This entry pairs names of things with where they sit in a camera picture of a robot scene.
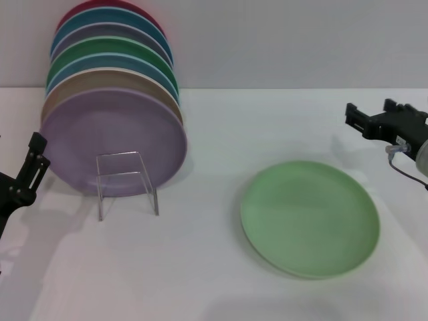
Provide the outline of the teal blue plate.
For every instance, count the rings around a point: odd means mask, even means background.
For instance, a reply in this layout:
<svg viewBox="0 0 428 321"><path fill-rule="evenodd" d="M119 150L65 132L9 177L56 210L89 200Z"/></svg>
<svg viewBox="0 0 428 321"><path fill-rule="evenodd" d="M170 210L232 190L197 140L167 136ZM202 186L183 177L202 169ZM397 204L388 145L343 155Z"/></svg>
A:
<svg viewBox="0 0 428 321"><path fill-rule="evenodd" d="M53 45L57 44L69 32L93 23L121 23L148 33L167 51L174 65L173 53L167 37L148 19L130 10L118 7L97 7L88 9L68 19L58 31L55 31L49 54L52 51Z"/></svg>

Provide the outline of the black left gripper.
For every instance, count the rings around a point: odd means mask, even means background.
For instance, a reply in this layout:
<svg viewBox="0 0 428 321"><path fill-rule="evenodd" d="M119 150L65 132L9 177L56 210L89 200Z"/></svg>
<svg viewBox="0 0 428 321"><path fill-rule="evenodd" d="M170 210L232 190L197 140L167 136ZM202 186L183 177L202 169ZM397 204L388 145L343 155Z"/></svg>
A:
<svg viewBox="0 0 428 321"><path fill-rule="evenodd" d="M12 213L35 202L37 188L50 165L50 161L43 155L46 146L47 140L40 133L34 132L18 178L13 179L0 173L0 237Z"/></svg>

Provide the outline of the tan beige plate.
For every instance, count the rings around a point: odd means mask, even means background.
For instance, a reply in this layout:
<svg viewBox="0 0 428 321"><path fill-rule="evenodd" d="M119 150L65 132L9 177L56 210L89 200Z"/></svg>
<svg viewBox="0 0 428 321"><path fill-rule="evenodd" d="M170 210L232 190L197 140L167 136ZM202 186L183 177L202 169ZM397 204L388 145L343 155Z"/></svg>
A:
<svg viewBox="0 0 428 321"><path fill-rule="evenodd" d="M43 123L56 106L69 97L97 88L124 88L148 94L169 107L183 122L179 103L164 85L144 74L123 68L92 68L62 80L45 98L40 122Z"/></svg>

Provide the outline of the crimson red plate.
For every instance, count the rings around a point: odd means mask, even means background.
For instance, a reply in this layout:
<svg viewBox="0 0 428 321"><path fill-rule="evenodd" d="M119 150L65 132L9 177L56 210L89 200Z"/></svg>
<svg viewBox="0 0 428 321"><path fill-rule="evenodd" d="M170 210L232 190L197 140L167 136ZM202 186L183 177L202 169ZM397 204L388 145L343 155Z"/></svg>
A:
<svg viewBox="0 0 428 321"><path fill-rule="evenodd" d="M127 1L124 0L88 0L86 2L83 2L73 8L71 8L60 20L60 22L58 23L56 30L58 31L59 28L70 18L72 18L73 16L75 16L78 13L83 12L84 10L88 10L88 9L94 9L97 7L118 7L121 9L127 9L130 10L134 13L137 13L141 16L143 16L144 18L148 19L151 23L153 23L163 35L166 35L166 33L164 32L164 30L162 29L162 27L159 25L159 23L157 22L157 20L151 16L147 11L143 10L142 8L129 3Z"/></svg>

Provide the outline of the grey purple plate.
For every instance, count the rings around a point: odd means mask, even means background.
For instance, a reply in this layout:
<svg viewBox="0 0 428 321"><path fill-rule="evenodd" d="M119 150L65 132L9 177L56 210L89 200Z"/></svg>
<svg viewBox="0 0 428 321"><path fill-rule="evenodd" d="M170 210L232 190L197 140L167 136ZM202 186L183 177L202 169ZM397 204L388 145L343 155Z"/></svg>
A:
<svg viewBox="0 0 428 321"><path fill-rule="evenodd" d="M50 62L53 62L60 53L72 44L97 36L116 36L137 41L154 50L168 63L168 65L170 65L170 67L174 68L173 60L154 37L135 27L121 23L93 23L69 32L57 44L53 45L49 57Z"/></svg>

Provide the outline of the lilac purple plate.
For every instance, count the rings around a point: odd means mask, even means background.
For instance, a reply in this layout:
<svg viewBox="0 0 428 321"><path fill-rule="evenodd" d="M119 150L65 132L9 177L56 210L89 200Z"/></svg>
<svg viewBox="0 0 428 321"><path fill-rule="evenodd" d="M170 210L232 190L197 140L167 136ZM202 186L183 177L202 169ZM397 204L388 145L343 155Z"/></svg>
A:
<svg viewBox="0 0 428 321"><path fill-rule="evenodd" d="M41 125L50 169L72 188L98 192L98 171L126 172L145 165L157 188L182 167L187 137L161 101L135 90L98 88L59 103Z"/></svg>

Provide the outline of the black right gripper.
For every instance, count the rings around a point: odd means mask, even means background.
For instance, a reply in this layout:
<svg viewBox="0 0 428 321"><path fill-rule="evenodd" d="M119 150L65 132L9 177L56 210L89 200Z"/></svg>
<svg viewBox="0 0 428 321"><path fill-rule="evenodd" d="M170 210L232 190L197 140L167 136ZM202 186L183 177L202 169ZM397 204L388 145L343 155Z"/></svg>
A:
<svg viewBox="0 0 428 321"><path fill-rule="evenodd" d="M391 144L405 141L412 149L419 149L428 140L428 113L415 111L410 104L399 104L387 98L384 102L384 113L368 116L358 108L348 103L345 111L345 123L366 139L381 140Z"/></svg>

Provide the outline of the light green plate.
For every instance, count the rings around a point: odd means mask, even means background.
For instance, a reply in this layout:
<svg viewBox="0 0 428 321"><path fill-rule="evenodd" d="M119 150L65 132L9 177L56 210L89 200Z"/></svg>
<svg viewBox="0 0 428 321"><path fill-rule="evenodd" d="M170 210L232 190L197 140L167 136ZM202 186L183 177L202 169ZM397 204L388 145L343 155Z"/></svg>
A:
<svg viewBox="0 0 428 321"><path fill-rule="evenodd" d="M361 266L381 234L379 212L350 175L313 161L269 167L240 205L246 238L268 263L301 278L327 279Z"/></svg>

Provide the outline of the light blue plate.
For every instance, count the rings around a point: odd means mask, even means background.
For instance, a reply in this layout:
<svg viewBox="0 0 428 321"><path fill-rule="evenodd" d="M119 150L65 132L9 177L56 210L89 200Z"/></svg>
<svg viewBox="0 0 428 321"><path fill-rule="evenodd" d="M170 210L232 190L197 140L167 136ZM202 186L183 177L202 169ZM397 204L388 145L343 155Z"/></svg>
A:
<svg viewBox="0 0 428 321"><path fill-rule="evenodd" d="M179 90L177 86L173 84L163 71L152 63L121 53L91 54L66 64L58 71L55 71L53 76L48 79L45 88L45 96L47 96L55 86L66 78L78 72L94 68L122 68L144 74L167 89L177 103L180 104Z"/></svg>

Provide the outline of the clear acrylic plate rack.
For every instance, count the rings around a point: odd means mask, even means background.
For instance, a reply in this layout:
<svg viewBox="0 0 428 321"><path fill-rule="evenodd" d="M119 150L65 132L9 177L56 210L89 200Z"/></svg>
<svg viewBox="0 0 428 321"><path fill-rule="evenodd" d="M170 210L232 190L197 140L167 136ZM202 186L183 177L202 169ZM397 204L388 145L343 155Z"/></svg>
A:
<svg viewBox="0 0 428 321"><path fill-rule="evenodd" d="M145 194L153 213L159 215L157 190L138 151L99 154L96 156L98 220L105 218L103 200Z"/></svg>

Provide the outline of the dark green plate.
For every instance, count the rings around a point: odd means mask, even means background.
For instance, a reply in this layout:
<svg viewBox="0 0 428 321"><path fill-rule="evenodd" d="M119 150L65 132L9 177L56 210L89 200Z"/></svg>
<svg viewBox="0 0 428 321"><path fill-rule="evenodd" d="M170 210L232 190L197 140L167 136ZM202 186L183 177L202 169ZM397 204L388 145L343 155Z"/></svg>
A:
<svg viewBox="0 0 428 321"><path fill-rule="evenodd" d="M102 53L126 54L142 59L158 68L171 81L175 90L179 91L175 73L164 58L147 45L131 39L116 36L90 37L68 46L51 63L49 72L47 73L45 86L47 87L53 80L54 76L74 60L91 54Z"/></svg>

